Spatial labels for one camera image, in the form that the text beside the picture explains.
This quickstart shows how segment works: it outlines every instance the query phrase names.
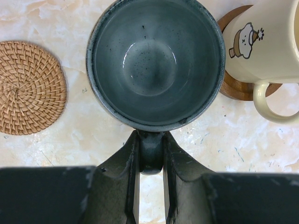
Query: rattan coaster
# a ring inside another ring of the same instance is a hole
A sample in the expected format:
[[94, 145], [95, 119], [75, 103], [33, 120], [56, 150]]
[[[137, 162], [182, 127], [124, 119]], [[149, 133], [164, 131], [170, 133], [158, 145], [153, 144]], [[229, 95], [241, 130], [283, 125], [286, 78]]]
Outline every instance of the rattan coaster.
[[0, 42], [1, 132], [39, 132], [57, 120], [65, 101], [65, 78], [53, 55], [26, 42]]
[[[218, 25], [220, 26], [221, 31], [223, 32], [225, 27], [238, 15], [245, 12], [247, 9], [252, 7], [252, 5], [249, 6], [242, 6], [239, 8], [236, 8], [229, 13], [227, 13], [225, 16], [223, 16], [219, 21]], [[267, 91], [266, 96], [269, 96], [273, 94], [276, 90], [279, 89], [279, 87], [282, 84], [270, 84]], [[223, 84], [221, 86], [220, 92], [232, 99], [237, 100], [244, 100], [244, 101], [252, 101], [253, 100], [253, 83], [243, 83], [240, 82], [233, 77], [231, 77], [226, 71], [224, 75]]]

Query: marble tabletop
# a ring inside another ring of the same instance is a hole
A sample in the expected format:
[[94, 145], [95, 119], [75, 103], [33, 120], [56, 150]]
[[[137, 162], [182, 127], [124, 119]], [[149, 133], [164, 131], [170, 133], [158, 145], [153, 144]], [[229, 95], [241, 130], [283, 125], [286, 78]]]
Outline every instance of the marble tabletop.
[[[0, 0], [0, 41], [39, 44], [60, 61], [67, 80], [64, 113], [32, 135], [0, 133], [0, 166], [99, 165], [126, 141], [132, 128], [109, 116], [86, 77], [89, 34], [113, 0]], [[259, 0], [200, 0], [218, 20]], [[299, 87], [284, 84], [267, 101], [283, 115], [299, 110]], [[263, 119], [252, 102], [218, 94], [193, 123], [172, 131], [179, 145], [203, 165], [226, 172], [299, 172], [299, 125]], [[141, 176], [140, 223], [164, 221], [162, 174]]]

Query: wooden coaster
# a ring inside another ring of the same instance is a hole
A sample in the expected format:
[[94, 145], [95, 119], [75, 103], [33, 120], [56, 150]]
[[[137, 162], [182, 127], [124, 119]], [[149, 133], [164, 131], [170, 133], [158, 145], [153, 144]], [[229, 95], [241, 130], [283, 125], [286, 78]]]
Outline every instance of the wooden coaster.
[[[223, 32], [225, 27], [238, 15], [245, 12], [247, 9], [252, 7], [252, 5], [249, 6], [242, 6], [239, 8], [236, 8], [229, 13], [227, 13], [225, 16], [223, 16], [219, 21], [218, 25], [220, 26], [221, 31]], [[282, 84], [270, 84], [266, 96], [269, 96], [273, 94], [276, 90], [279, 89], [279, 87]], [[237, 100], [244, 100], [244, 101], [252, 101], [253, 100], [253, 83], [243, 83], [240, 82], [233, 77], [231, 77], [226, 71], [224, 75], [224, 81], [221, 86], [220, 92], [232, 99]]]
[[26, 42], [0, 42], [0, 132], [32, 134], [63, 112], [66, 85], [58, 60]]

